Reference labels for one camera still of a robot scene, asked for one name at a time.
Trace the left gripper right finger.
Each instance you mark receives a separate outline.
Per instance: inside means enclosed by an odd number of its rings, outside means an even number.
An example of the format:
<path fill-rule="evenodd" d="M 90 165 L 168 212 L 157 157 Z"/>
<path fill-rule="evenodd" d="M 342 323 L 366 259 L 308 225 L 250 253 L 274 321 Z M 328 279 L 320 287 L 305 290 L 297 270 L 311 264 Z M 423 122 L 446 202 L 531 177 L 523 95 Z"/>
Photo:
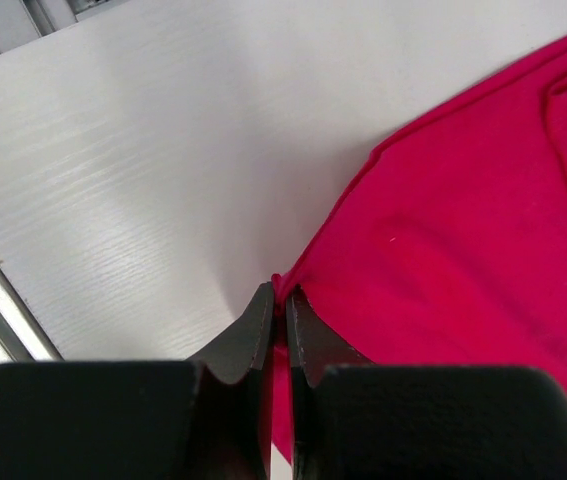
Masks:
<path fill-rule="evenodd" d="M 373 364 L 286 302 L 297 479 L 567 479 L 567 396 L 519 366 Z"/>

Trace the pink t shirt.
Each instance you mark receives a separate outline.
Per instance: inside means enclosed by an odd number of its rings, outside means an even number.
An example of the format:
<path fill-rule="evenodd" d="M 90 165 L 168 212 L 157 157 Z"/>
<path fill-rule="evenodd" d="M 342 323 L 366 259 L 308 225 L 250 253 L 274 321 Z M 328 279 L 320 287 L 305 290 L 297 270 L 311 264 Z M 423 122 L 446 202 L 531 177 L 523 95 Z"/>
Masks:
<path fill-rule="evenodd" d="M 567 391 L 567 37 L 378 145 L 294 266 L 382 364 L 519 364 Z"/>

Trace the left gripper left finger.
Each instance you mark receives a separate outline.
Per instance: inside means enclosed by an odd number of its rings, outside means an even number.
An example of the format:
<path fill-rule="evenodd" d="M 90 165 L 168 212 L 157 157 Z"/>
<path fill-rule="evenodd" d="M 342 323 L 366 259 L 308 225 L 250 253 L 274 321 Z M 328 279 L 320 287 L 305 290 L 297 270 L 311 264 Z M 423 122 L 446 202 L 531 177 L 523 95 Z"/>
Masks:
<path fill-rule="evenodd" d="M 0 364 L 0 479 L 266 479 L 274 291 L 182 360 Z"/>

